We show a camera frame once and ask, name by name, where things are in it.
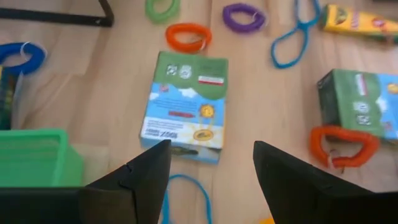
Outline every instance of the purple coiled keychain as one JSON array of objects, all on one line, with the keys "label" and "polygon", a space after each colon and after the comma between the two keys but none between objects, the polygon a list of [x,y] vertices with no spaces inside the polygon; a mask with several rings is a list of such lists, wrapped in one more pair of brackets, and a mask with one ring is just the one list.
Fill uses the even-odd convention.
[{"label": "purple coiled keychain", "polygon": [[[254,21],[250,24],[240,24],[232,18],[232,13],[243,12],[253,15]],[[258,9],[245,3],[236,3],[225,6],[223,9],[224,23],[233,31],[250,33],[259,30],[267,20],[267,17]]]}]

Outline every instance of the yellow crayon box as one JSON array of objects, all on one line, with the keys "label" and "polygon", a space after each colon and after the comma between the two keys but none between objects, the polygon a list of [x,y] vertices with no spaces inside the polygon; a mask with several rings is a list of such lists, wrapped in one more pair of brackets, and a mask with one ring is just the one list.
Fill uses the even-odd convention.
[{"label": "yellow crayon box", "polygon": [[398,43],[398,22],[335,4],[325,6],[321,26],[325,31],[363,35],[377,40],[389,37],[393,43]]}]

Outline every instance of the green plastic container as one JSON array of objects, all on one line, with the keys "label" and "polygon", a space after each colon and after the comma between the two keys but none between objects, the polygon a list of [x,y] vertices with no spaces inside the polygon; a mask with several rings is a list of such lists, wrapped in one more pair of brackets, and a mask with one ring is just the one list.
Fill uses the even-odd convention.
[{"label": "green plastic container", "polygon": [[64,130],[0,131],[0,187],[73,187],[82,177]]}]

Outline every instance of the small cardboard box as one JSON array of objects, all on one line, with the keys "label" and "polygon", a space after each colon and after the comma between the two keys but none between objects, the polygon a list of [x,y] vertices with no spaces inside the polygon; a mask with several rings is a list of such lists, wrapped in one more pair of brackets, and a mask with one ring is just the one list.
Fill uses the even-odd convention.
[{"label": "small cardboard box", "polygon": [[333,69],[318,92],[323,124],[398,138],[398,76]]},{"label": "small cardboard box", "polygon": [[320,24],[325,31],[363,35],[376,40],[390,38],[398,43],[398,22],[348,7],[327,4]]},{"label": "small cardboard box", "polygon": [[228,61],[160,52],[140,133],[141,146],[172,140],[172,153],[217,164],[224,143]]}]

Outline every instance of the green and blue box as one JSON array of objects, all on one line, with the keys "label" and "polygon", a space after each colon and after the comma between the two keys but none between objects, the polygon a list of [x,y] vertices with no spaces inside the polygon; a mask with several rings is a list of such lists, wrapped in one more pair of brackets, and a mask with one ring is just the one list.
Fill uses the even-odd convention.
[{"label": "green and blue box", "polygon": [[333,69],[318,82],[323,124],[398,139],[398,76]]},{"label": "green and blue box", "polygon": [[217,164],[224,144],[228,61],[160,52],[140,133],[148,149],[172,140],[172,154]]}]

